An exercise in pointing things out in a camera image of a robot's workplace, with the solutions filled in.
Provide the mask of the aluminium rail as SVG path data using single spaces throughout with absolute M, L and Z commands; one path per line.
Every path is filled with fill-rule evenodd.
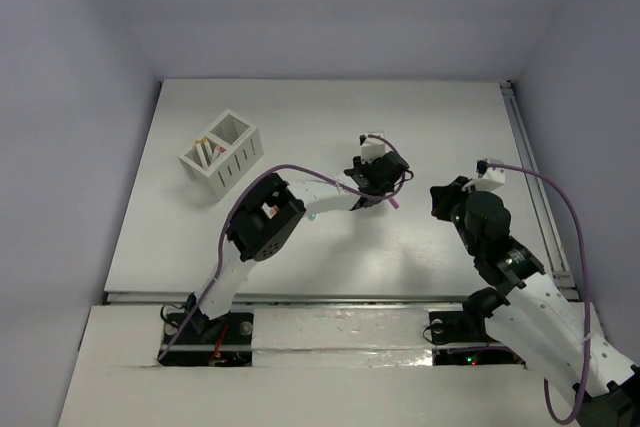
M 500 82 L 499 85 L 520 164 L 525 169 L 537 172 L 537 163 L 518 108 L 513 85 L 510 81 Z M 546 195 L 545 182 L 528 174 L 525 174 L 524 177 L 546 252 L 545 266 L 551 272 L 556 286 L 563 295 L 567 299 L 577 301 L 580 294 L 564 253 L 564 247 Z
M 104 304 L 177 304 L 187 297 L 183 292 L 105 292 Z M 465 295 L 453 296 L 367 296 L 239 293 L 233 303 L 250 305 L 293 304 L 432 304 L 461 303 Z

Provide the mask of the aluminium rail front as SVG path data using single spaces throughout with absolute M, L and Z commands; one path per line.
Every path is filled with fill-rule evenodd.
M 187 297 L 183 292 L 105 292 L 104 304 L 177 304 Z M 239 293 L 233 303 L 250 305 L 293 304 L 432 304 L 461 303 L 465 295 L 453 296 L 367 296 Z

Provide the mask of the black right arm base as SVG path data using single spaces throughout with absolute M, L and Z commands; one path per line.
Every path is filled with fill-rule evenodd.
M 520 356 L 486 331 L 485 321 L 504 305 L 504 297 L 495 289 L 484 288 L 466 298 L 458 310 L 430 311 L 422 336 L 432 347 L 433 365 L 524 367 Z

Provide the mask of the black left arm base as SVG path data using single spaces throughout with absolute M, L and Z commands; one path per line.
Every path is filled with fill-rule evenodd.
M 164 324 L 158 363 L 167 367 L 249 367 L 252 365 L 253 312 L 229 312 L 209 320 L 197 311 L 169 346 L 183 320 L 187 305 L 165 304 L 160 310 Z

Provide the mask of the white slotted organizer box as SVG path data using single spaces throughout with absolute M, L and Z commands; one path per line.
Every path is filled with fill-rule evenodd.
M 187 177 L 218 202 L 263 155 L 258 127 L 227 109 L 181 150 L 178 160 Z

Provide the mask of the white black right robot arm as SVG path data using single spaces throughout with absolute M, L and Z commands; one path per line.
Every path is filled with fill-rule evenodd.
M 591 328 L 590 309 L 577 310 L 539 259 L 510 232 L 502 199 L 469 187 L 466 177 L 430 189 L 432 215 L 455 227 L 486 282 L 460 315 L 470 338 L 503 344 L 571 405 L 581 426 L 639 423 L 639 367 Z

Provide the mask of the aluminium rail right side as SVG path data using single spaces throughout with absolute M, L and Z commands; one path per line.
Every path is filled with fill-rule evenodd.
M 520 164 L 525 169 L 537 172 L 537 163 L 518 108 L 513 85 L 510 81 L 500 82 L 499 85 Z M 564 247 L 546 195 L 545 182 L 528 174 L 525 174 L 524 177 L 546 252 L 545 266 L 551 272 L 556 286 L 563 295 L 567 299 L 577 301 L 580 294 L 564 253 Z

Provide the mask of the yellow capped white marker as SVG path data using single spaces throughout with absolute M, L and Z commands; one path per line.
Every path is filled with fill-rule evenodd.
M 214 161 L 214 150 L 208 138 L 204 137 L 201 141 L 203 145 L 204 152 L 208 158 L 208 163 L 212 164 Z

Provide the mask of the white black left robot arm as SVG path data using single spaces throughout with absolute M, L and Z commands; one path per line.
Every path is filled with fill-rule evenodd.
M 182 324 L 198 341 L 215 339 L 251 270 L 279 253 L 301 220 L 391 200 L 410 176 L 408 163 L 394 151 L 369 162 L 356 157 L 333 178 L 290 164 L 269 169 L 240 195 L 223 222 L 214 270 L 188 297 Z

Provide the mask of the orange capped white marker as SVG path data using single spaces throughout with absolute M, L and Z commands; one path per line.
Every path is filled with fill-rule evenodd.
M 202 139 L 196 140 L 194 145 L 195 145 L 196 153 L 198 155 L 198 158 L 200 160 L 200 163 L 201 163 L 202 167 L 203 168 L 207 168 L 211 164 L 208 163 L 208 158 L 206 156 L 206 153 L 204 152 L 203 145 L 201 143 Z

